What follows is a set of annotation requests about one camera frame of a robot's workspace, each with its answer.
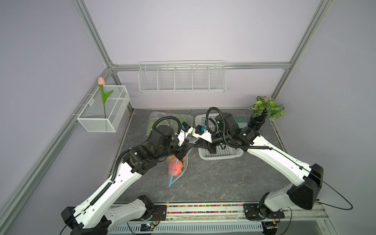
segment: green plant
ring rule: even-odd
[[[105,91],[103,90],[103,85],[105,85],[106,83],[105,83],[105,80],[102,77],[98,78],[98,84],[99,84],[100,93],[102,94],[102,103],[103,103],[103,109],[105,111],[105,118],[106,118],[105,103],[106,103],[106,100],[108,99],[108,97],[114,92],[114,90],[105,93]]]
[[[275,121],[286,115],[283,104],[276,105],[274,99],[266,96],[258,96],[256,104],[249,106],[249,109],[254,111],[254,118],[266,114],[270,121]]]

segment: ziplock bag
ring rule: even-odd
[[[189,152],[190,151],[188,151],[187,155],[183,158],[183,162],[179,161],[174,155],[166,159],[168,162],[168,187],[177,181],[187,170]]]
[[[188,114],[171,114],[171,113],[167,113],[167,112],[157,112],[157,111],[154,111],[149,116],[149,124],[148,124],[147,129],[146,129],[146,135],[147,136],[149,136],[149,133],[150,133],[150,130],[152,129],[153,124],[158,119],[160,119],[161,117],[165,117],[165,116],[176,117],[176,118],[179,119],[180,123],[183,123],[183,121],[185,121],[190,126],[194,127],[194,123],[193,123],[194,119],[193,119],[193,116],[191,116],[191,115],[188,115]],[[178,129],[177,128],[177,122],[175,120],[171,120],[171,119],[163,120],[160,123],[158,123],[157,126],[159,126],[159,125],[170,126],[170,127],[172,127],[172,129],[174,129],[174,132],[177,132],[177,129]]]

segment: white mesh basket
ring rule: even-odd
[[[208,92],[226,90],[223,64],[142,66],[138,72],[141,92]]]
[[[209,118],[212,118],[215,120],[215,117],[218,115],[218,113],[210,113]],[[194,124],[195,126],[201,125],[205,126],[205,117],[206,114],[197,115],[194,118]],[[208,126],[211,130],[214,130],[214,124],[211,121],[208,121]],[[241,149],[235,149],[231,148],[229,146],[226,146],[225,149],[221,149],[220,146],[217,146],[217,153],[216,154],[210,154],[207,149],[201,149],[199,148],[199,155],[204,160],[218,160],[218,159],[229,159],[229,158],[237,158],[243,155],[243,150]]]
[[[125,86],[104,85],[103,90],[113,90],[105,103],[106,118],[99,87],[77,117],[88,132],[116,132],[130,100]]]

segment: pink fruit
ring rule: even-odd
[[[181,173],[182,173],[182,168],[183,168],[183,163],[181,161],[179,161],[178,163],[176,163],[176,161],[172,161],[170,162],[169,166],[168,166],[168,173],[169,174],[173,174],[173,176],[179,176]]]
[[[175,170],[176,169],[179,169],[180,171],[182,170],[183,168],[183,163],[181,161],[177,162],[176,166],[175,166]]]
[[[175,169],[174,170],[174,176],[179,176],[182,173],[182,170]]]

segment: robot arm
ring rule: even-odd
[[[210,142],[199,139],[195,147],[208,149],[212,154],[216,153],[218,145],[228,144],[239,147],[271,165],[291,182],[276,192],[266,193],[260,203],[252,208],[245,208],[246,218],[249,220],[270,218],[273,212],[293,205],[312,209],[322,186],[323,168],[317,164],[310,166],[293,158],[249,127],[240,129],[229,113],[222,114],[217,108],[210,108],[207,116],[212,109],[219,112],[215,119],[220,133],[212,134]]]
[[[323,169],[316,164],[310,166],[291,157],[249,127],[240,129],[231,114],[224,113],[224,116],[224,120],[221,117],[216,118],[220,131],[217,134],[206,127],[193,128],[185,122],[181,124],[178,120],[180,128],[178,133],[174,133],[169,126],[157,127],[158,121],[162,120],[159,119],[144,143],[124,151],[116,159],[112,176],[97,191],[80,205],[67,207],[61,213],[65,224],[72,229],[71,235],[105,235],[107,231],[129,220],[150,219],[154,205],[146,196],[140,196],[134,202],[115,209],[110,209],[110,206],[131,184],[156,166],[160,159],[175,155],[182,160],[193,147],[205,148],[210,153],[215,153],[216,146],[224,143],[232,143],[259,157],[291,182],[277,192],[266,193],[252,209],[245,209],[247,219],[270,218],[274,211],[291,205],[311,209],[321,188],[319,179],[322,179]],[[164,117],[166,118],[176,120],[175,117]],[[198,138],[195,144],[185,141],[191,132]]]

